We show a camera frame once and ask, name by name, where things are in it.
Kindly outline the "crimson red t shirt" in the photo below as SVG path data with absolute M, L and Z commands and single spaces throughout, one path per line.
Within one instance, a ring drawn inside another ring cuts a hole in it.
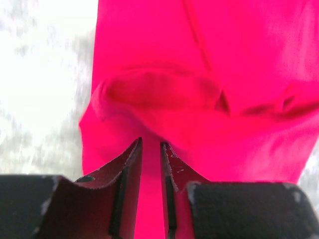
M 319 135 L 316 0 L 101 0 L 83 172 L 144 143 L 137 239 L 163 239 L 160 143 L 210 181 L 297 183 Z

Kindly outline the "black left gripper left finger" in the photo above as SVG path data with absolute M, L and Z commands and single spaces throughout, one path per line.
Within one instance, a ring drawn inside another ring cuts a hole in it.
M 142 139 L 92 173 L 0 177 L 3 239 L 132 239 L 142 170 Z

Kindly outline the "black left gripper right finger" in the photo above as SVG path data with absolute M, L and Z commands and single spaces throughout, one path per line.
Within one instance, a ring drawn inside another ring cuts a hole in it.
M 296 185 L 211 182 L 160 145 L 168 239 L 316 239 L 319 221 Z

